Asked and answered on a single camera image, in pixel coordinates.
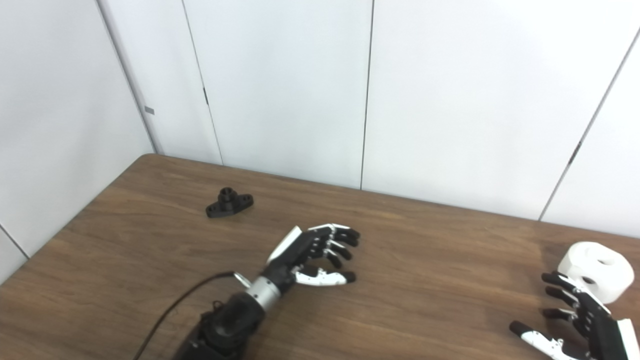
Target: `hole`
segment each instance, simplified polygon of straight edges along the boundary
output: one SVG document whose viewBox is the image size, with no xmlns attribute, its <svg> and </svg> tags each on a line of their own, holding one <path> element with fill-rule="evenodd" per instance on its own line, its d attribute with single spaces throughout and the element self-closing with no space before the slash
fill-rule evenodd
<svg viewBox="0 0 640 360">
<path fill-rule="evenodd" d="M 582 277 L 582 281 L 586 282 L 589 285 L 594 285 L 596 283 L 592 278 L 586 276 Z"/>
</svg>

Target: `robotic hand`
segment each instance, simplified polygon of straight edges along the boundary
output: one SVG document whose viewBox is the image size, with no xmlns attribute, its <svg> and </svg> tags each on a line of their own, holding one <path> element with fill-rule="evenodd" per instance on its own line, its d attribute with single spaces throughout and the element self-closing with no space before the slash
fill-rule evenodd
<svg viewBox="0 0 640 360">
<path fill-rule="evenodd" d="M 544 309 L 542 315 L 572 323 L 588 340 L 588 350 L 553 339 L 518 321 L 509 326 L 512 332 L 554 360 L 640 360 L 631 320 L 614 320 L 611 312 L 588 289 L 559 272 L 542 274 L 542 280 L 560 286 L 547 286 L 547 294 L 573 308 L 573 311 Z"/>
<path fill-rule="evenodd" d="M 312 227 L 306 232 L 294 227 L 285 236 L 267 260 L 267 270 L 283 266 L 295 275 L 295 282 L 311 286 L 333 286 L 354 282 L 353 272 L 327 272 L 317 266 L 306 265 L 307 260 L 326 258 L 335 268 L 342 268 L 338 255 L 351 260 L 352 255 L 343 245 L 358 246 L 360 234 L 338 224 Z"/>
<path fill-rule="evenodd" d="M 233 294 L 226 304 L 202 315 L 178 350 L 178 360 L 238 360 L 243 357 L 248 338 L 255 333 L 266 311 L 296 283 L 334 286 L 355 281 L 353 272 L 326 271 L 307 264 L 326 258 L 335 268 L 351 259 L 345 245 L 358 246 L 360 234 L 343 225 L 325 224 L 302 231 L 294 227 L 271 253 L 260 276 L 250 283 L 238 279 L 247 289 Z"/>
</svg>

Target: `white roll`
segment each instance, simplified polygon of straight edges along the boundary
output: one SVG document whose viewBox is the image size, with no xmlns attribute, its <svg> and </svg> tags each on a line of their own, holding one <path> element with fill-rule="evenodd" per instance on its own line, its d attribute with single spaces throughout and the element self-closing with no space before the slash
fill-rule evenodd
<svg viewBox="0 0 640 360">
<path fill-rule="evenodd" d="M 634 269 L 624 256 L 588 241 L 573 244 L 558 271 L 583 284 L 604 304 L 616 301 L 634 282 Z"/>
</svg>

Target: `white wall panel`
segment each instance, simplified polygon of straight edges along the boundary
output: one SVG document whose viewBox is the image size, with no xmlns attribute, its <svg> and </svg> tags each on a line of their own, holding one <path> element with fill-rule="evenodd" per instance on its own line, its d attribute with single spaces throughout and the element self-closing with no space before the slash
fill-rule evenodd
<svg viewBox="0 0 640 360">
<path fill-rule="evenodd" d="M 186 0 L 225 165 L 360 186 L 371 0 Z"/>
<path fill-rule="evenodd" d="M 543 221 L 640 238 L 640 44 L 636 42 Z"/>
<path fill-rule="evenodd" d="M 158 151 L 220 164 L 180 0 L 99 0 Z"/>
<path fill-rule="evenodd" d="M 152 150 L 93 1 L 0 3 L 0 221 L 32 255 Z"/>
<path fill-rule="evenodd" d="M 379 0 L 363 189 L 538 218 L 638 1 Z"/>
<path fill-rule="evenodd" d="M 18 270 L 25 261 L 27 258 L 0 228 L 0 284 Z"/>
</svg>

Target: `prosthetic hand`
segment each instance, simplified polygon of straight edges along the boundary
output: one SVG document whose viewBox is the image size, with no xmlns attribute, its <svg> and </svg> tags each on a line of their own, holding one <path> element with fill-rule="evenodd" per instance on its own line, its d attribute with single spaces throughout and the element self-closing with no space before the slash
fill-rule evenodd
<svg viewBox="0 0 640 360">
<path fill-rule="evenodd" d="M 589 348 L 553 339 L 518 321 L 509 326 L 512 332 L 555 360 L 640 360 L 631 320 L 614 320 L 611 312 L 588 289 L 559 272 L 542 274 L 542 280 L 560 286 L 547 286 L 547 294 L 573 308 L 573 311 L 544 309 L 542 315 L 572 323 L 588 340 Z"/>
<path fill-rule="evenodd" d="M 248 338 L 280 297 L 296 283 L 312 286 L 334 286 L 355 281 L 353 272 L 326 271 L 307 265 L 311 259 L 326 258 L 335 268 L 344 259 L 351 259 L 345 245 L 358 246 L 360 234 L 337 224 L 325 224 L 302 231 L 294 227 L 271 253 L 260 276 L 247 287 L 232 295 L 226 304 L 202 315 L 202 319 L 174 359 L 238 360 Z"/>
</svg>

